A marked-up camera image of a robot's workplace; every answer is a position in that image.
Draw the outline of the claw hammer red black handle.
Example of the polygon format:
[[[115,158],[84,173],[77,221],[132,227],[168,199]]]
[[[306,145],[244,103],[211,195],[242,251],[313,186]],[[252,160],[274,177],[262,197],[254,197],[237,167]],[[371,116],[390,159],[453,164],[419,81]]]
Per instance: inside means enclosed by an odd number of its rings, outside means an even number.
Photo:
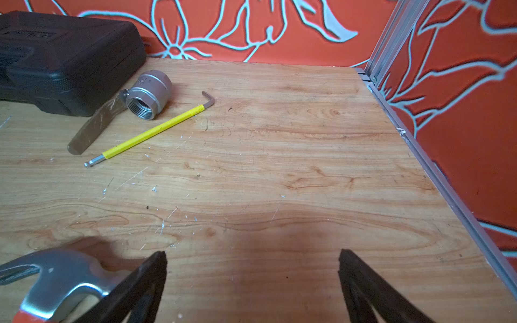
[[[1,285],[37,274],[14,322],[60,322],[87,296],[106,297],[130,275],[108,271],[100,262],[77,250],[41,250],[1,265]]]

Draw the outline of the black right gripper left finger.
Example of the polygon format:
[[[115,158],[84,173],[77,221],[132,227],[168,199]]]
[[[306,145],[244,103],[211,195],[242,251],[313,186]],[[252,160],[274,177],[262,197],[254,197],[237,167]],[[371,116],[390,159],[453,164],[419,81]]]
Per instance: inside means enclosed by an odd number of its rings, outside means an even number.
[[[154,322],[167,276],[164,251],[153,253],[76,322]]]

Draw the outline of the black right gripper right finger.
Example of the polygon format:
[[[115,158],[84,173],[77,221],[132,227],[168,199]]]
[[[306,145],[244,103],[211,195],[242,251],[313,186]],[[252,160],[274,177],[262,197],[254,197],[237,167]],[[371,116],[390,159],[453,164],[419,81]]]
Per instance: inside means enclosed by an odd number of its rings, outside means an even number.
[[[352,250],[339,256],[339,281],[351,322],[431,322]]]

